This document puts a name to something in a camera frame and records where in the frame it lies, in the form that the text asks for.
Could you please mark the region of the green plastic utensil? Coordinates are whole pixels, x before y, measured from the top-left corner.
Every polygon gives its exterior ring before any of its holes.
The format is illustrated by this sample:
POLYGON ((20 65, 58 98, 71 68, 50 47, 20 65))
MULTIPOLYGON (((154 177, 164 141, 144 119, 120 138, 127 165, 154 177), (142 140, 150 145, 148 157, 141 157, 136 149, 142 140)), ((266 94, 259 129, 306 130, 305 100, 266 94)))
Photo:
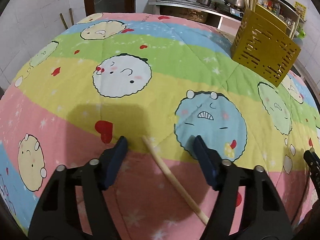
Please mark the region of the green plastic utensil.
POLYGON ((297 38, 300 38, 300 39, 303 39, 304 37, 306 37, 305 31, 300 26, 298 26, 298 28, 296 30, 296 36, 297 36, 297 38))

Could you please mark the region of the yellow perforated utensil holder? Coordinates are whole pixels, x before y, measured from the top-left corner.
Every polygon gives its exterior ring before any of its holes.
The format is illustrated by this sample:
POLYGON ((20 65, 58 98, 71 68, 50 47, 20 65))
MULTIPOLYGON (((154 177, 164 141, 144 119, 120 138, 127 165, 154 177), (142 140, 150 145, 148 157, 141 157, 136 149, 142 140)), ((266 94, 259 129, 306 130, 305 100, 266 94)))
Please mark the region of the yellow perforated utensil holder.
POLYGON ((286 24, 257 4, 255 9, 245 10, 231 46, 231 58, 277 87, 300 51, 286 34, 286 24))

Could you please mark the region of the colourful cartoon quilt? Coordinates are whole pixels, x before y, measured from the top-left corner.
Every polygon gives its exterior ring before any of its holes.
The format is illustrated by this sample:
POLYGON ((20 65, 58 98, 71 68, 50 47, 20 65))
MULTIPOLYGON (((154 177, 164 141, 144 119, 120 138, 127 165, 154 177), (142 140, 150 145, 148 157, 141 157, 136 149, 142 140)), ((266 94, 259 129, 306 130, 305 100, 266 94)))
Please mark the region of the colourful cartoon quilt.
POLYGON ((124 136, 104 192, 123 239, 199 239, 204 223, 144 145, 146 137, 201 211, 217 199, 189 140, 240 167, 261 165, 294 226, 317 202, 303 153, 319 150, 319 112, 303 80, 272 85, 233 61, 215 28, 171 16, 98 13, 55 37, 1 98, 1 197, 27 233, 50 176, 124 136))

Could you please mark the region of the gas stove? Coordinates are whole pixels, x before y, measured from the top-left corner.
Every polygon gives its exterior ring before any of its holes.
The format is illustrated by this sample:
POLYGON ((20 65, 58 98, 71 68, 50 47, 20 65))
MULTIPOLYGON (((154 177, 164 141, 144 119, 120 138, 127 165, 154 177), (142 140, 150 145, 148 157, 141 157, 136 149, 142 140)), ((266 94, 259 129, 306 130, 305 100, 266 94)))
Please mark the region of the gas stove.
POLYGON ((222 14, 238 19, 242 19, 245 12, 243 9, 222 2, 215 2, 214 9, 222 14))

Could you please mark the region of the steel sink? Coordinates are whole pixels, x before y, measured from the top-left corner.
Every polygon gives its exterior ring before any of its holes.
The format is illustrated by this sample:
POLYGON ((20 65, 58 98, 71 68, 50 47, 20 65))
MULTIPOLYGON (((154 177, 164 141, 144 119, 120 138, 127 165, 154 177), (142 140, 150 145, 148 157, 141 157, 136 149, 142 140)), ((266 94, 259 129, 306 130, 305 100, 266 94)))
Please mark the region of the steel sink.
POLYGON ((223 20, 240 23, 241 18, 217 11, 212 7, 185 0, 148 0, 153 14, 185 18, 199 23, 218 27, 223 20))

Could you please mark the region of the yellow wall poster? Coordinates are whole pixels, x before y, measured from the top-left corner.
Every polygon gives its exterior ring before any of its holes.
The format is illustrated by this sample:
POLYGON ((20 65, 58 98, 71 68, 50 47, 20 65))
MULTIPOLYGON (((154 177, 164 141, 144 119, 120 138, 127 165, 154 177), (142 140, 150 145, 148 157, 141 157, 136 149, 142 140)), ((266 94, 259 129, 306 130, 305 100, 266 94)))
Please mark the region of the yellow wall poster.
POLYGON ((295 1, 294 7, 295 7, 296 12, 300 15, 300 18, 305 21, 306 20, 307 7, 305 5, 303 5, 302 3, 299 3, 297 1, 295 1))

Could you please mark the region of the corner wall shelf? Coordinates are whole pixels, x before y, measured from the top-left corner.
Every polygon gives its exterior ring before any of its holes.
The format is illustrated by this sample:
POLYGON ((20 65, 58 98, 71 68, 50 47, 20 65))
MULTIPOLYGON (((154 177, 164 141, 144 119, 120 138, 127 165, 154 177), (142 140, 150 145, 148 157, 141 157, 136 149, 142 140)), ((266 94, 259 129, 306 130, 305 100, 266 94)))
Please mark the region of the corner wall shelf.
POLYGON ((261 6, 274 16, 274 25, 288 36, 295 35, 300 15, 286 0, 261 0, 261 6))

